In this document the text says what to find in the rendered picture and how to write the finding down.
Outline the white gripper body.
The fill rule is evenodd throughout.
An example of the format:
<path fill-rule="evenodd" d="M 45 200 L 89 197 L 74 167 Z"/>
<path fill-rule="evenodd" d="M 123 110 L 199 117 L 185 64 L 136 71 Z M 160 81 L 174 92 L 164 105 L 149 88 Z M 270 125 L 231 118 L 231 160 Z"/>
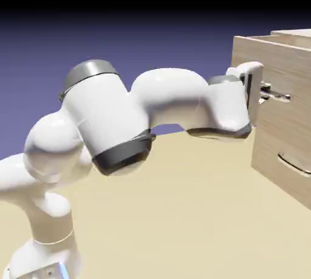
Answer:
<path fill-rule="evenodd" d="M 244 77 L 244 89 L 247 98 L 247 109 L 252 125 L 256 124 L 259 99 L 261 98 L 261 83 L 264 66 L 260 62 L 245 62 L 237 66 L 239 76 Z"/>

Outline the light wood drawer front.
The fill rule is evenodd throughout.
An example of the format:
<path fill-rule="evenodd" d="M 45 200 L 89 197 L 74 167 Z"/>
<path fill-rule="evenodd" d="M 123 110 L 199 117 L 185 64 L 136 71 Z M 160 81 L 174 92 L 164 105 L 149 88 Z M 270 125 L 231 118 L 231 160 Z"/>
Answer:
<path fill-rule="evenodd" d="M 311 210 L 311 178 L 304 177 L 282 164 L 278 153 L 300 168 L 311 171 L 311 142 L 306 148 L 257 127 L 251 166 L 291 197 Z"/>
<path fill-rule="evenodd" d="M 306 143 L 311 142 L 311 49 L 236 36 L 231 64 L 246 61 L 262 63 L 263 80 L 274 91 L 291 95 L 288 103 L 263 103 L 258 127 L 306 148 Z"/>

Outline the light wood cabinet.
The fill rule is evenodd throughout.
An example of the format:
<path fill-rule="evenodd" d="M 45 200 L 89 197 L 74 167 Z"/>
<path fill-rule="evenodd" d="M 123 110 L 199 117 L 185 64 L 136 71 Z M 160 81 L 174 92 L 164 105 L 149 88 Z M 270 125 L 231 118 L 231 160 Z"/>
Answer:
<path fill-rule="evenodd" d="M 232 66 L 263 64 L 252 167 L 311 210 L 311 29 L 235 36 Z"/>

